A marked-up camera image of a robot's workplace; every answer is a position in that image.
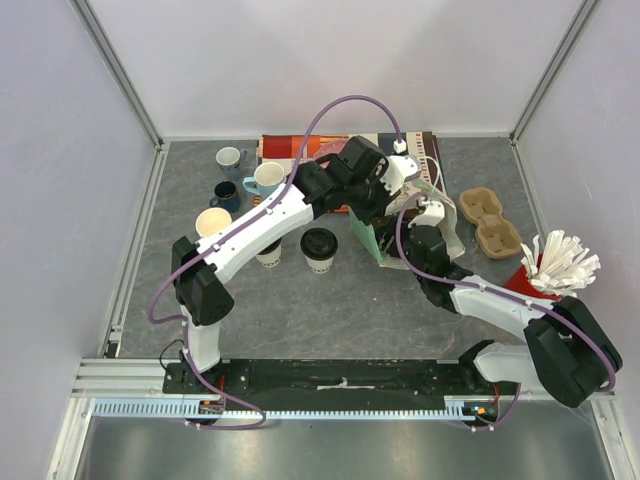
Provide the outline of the dark blue mug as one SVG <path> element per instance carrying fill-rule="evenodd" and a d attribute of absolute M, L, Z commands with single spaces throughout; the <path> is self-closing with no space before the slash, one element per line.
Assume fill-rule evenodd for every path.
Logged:
<path fill-rule="evenodd" d="M 241 207 L 241 198 L 236 185 L 231 181 L 223 181 L 214 187 L 213 197 L 209 200 L 211 208 L 222 208 L 229 213 L 236 213 Z"/>

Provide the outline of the white wrapped straws bundle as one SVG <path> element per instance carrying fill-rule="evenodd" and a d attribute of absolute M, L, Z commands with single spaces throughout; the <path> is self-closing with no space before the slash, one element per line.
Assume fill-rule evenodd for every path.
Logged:
<path fill-rule="evenodd" d="M 564 230 L 551 231 L 541 244 L 540 236 L 532 245 L 521 243 L 521 264 L 527 283 L 537 292 L 558 297 L 576 297 L 596 280 L 600 258 L 582 244 L 578 236 Z"/>

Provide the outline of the pink dotted plate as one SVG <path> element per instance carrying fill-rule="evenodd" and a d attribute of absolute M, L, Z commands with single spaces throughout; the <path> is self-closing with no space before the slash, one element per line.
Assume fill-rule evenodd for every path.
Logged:
<path fill-rule="evenodd" d="M 346 143 L 347 139 L 339 139 L 331 143 L 323 144 L 322 147 L 317 151 L 317 157 L 320 158 L 329 154 L 338 154 L 344 148 Z"/>

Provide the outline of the red straw holder cup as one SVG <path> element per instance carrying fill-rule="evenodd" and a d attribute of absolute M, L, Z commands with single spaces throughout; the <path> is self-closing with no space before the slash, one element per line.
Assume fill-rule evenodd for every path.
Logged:
<path fill-rule="evenodd" d="M 547 294 L 537 290 L 530 283 L 524 265 L 521 265 L 520 268 L 506 281 L 504 287 L 515 293 L 527 295 L 534 298 L 547 299 L 552 301 L 558 301 L 560 299 L 560 297 L 557 295 Z"/>

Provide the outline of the green paper gift bag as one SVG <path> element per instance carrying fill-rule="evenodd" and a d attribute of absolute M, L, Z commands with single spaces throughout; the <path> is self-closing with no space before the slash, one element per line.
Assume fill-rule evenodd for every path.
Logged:
<path fill-rule="evenodd" d="M 408 239 L 408 232 L 412 227 L 433 226 L 441 234 L 451 260 L 465 253 L 465 247 L 456 233 L 457 209 L 454 202 L 438 188 L 416 179 L 405 184 L 399 195 L 386 207 L 384 215 L 372 219 L 369 225 L 358 220 L 352 210 L 349 210 L 352 232 L 379 267 L 407 270 L 396 246 L 395 226 L 401 208 L 416 193 L 424 194 L 427 198 L 425 201 L 409 204 L 402 220 L 401 239 Z"/>

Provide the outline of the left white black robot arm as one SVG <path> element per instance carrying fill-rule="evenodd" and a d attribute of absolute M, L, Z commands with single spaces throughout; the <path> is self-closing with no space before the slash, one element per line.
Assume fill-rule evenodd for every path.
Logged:
<path fill-rule="evenodd" d="M 289 185 L 279 186 L 222 231 L 194 245 L 178 241 L 173 284 L 187 322 L 190 364 L 185 382 L 198 393 L 218 385 L 220 324 L 234 307 L 226 285 L 246 263 L 289 232 L 342 206 L 370 223 L 385 213 L 414 172 L 408 157 L 387 156 L 368 139 L 355 136 L 339 153 L 299 165 Z"/>

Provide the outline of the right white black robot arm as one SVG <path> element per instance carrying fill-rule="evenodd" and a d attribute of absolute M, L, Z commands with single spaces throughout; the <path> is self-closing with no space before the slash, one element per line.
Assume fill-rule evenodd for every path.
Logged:
<path fill-rule="evenodd" d="M 537 383 L 575 408 L 595 392 L 613 389 L 622 357 L 584 302 L 524 295 L 485 281 L 453 262 L 435 226 L 413 225 L 393 214 L 381 236 L 414 274 L 428 301 L 452 313 L 489 323 L 520 339 L 515 346 L 487 340 L 458 368 L 467 392 L 492 383 Z"/>

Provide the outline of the white paper cup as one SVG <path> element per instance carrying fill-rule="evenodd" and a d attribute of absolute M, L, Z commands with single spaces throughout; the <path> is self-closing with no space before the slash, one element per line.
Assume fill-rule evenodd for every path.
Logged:
<path fill-rule="evenodd" d="M 282 254 L 281 240 L 278 239 L 256 255 L 257 261 L 265 268 L 279 264 Z"/>
<path fill-rule="evenodd" d="M 300 239 L 300 248 L 309 268 L 316 274 L 324 274 L 333 264 L 338 250 L 338 240 L 332 231 L 315 227 L 304 232 Z"/>
<path fill-rule="evenodd" d="M 195 229 L 200 238 L 206 238 L 224 230 L 232 222 L 231 214 L 227 210 L 211 207 L 198 215 Z"/>

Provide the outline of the small grey cup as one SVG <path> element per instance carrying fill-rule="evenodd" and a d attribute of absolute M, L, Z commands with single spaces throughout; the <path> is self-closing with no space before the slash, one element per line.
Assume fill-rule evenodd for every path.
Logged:
<path fill-rule="evenodd" d="M 243 176 L 243 166 L 247 157 L 246 150 L 236 147 L 223 147 L 215 156 L 215 162 L 229 181 L 237 181 Z"/>

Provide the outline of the cardboard cup carrier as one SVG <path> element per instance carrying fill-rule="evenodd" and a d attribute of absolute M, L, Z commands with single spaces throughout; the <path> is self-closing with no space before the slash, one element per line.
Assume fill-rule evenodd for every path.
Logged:
<path fill-rule="evenodd" d="M 476 241 L 487 257 L 502 260 L 521 252 L 522 238 L 504 218 L 503 206 L 493 190 L 466 190 L 460 194 L 458 204 L 464 217 L 476 227 Z"/>

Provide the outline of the black coffee cup lid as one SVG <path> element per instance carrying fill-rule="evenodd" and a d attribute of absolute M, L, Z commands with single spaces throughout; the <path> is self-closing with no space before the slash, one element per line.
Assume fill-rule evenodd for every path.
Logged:
<path fill-rule="evenodd" d="M 335 256 L 338 240 L 332 231 L 315 227 L 304 232 L 300 239 L 300 248 L 307 258 L 324 261 Z"/>

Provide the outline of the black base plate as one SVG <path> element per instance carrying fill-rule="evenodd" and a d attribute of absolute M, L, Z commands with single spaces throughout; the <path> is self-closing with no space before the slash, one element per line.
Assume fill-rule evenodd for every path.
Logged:
<path fill-rule="evenodd" d="M 351 387 L 428 396 L 502 396 L 516 391 L 515 383 L 489 382 L 474 367 L 457 361 L 226 359 L 202 376 L 234 396 Z"/>

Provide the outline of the light blue mug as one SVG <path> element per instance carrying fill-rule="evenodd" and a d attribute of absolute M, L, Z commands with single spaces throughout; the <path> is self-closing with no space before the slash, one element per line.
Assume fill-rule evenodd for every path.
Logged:
<path fill-rule="evenodd" d="M 279 163 L 266 162 L 255 169 L 253 176 L 245 177 L 242 186 L 248 193 L 264 200 L 278 188 L 284 179 L 285 171 Z"/>

